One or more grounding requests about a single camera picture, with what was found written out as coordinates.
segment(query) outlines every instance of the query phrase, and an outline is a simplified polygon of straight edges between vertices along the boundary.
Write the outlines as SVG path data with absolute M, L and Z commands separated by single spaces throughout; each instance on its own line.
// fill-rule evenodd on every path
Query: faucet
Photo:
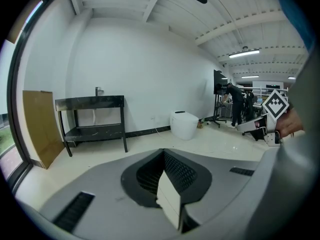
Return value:
M 104 90 L 98 90 L 98 88 L 101 88 L 101 87 L 96 87 L 95 88 L 95 96 L 99 96 L 99 92 L 104 92 Z
M 103 90 L 98 90 L 98 88 L 101 88 L 101 87 L 96 87 L 95 88 L 95 96 L 99 96 L 99 92 L 104 92 Z M 93 112 L 93 125 L 95 126 L 96 125 L 96 108 L 92 110 Z

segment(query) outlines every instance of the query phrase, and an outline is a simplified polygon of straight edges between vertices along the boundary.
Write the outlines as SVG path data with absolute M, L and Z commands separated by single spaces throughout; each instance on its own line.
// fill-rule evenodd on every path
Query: black shirt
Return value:
M 241 90 L 234 85 L 227 88 L 225 94 L 231 94 L 233 102 L 244 102 Z
M 250 104 L 250 106 L 253 104 L 254 102 L 254 97 L 255 95 L 252 92 L 248 92 L 246 94 L 246 100 L 248 101 L 248 104 Z

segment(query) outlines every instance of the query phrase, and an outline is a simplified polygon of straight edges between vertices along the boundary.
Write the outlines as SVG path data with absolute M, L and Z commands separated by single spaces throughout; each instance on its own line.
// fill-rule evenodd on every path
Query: glass door frame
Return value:
M 34 26 L 36 25 L 36 22 L 53 0 L 42 1 L 42 5 L 36 10 L 36 12 L 27 22 L 24 29 L 22 30 L 19 39 L 17 40 L 11 59 L 7 80 L 6 99 L 8 121 L 12 133 L 12 138 L 14 140 L 17 151 L 19 152 L 22 159 L 20 165 L 18 165 L 18 167 L 12 172 L 12 174 L 7 179 L 8 186 L 10 190 L 13 192 L 13 194 L 17 191 L 20 183 L 33 167 L 30 154 L 24 142 L 24 138 L 19 125 L 17 110 L 17 79 L 19 74 L 20 60 L 24 52 L 25 46 L 27 44 L 28 38 Z

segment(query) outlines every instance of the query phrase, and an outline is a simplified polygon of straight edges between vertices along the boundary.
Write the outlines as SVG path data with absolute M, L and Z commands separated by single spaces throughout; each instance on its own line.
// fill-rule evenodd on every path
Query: white ceiling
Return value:
M 303 41 L 281 11 L 278 0 L 72 0 L 93 9 L 93 17 L 152 22 L 190 39 L 241 76 L 286 81 L 295 76 L 307 55 Z M 260 49 L 260 54 L 229 59 L 229 54 Z

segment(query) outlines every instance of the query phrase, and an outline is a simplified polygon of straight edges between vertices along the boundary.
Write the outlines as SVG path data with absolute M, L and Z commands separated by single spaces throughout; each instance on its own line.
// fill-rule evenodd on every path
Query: white toilet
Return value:
M 199 118 L 185 111 L 173 111 L 170 116 L 171 132 L 176 137 L 188 141 L 195 134 Z

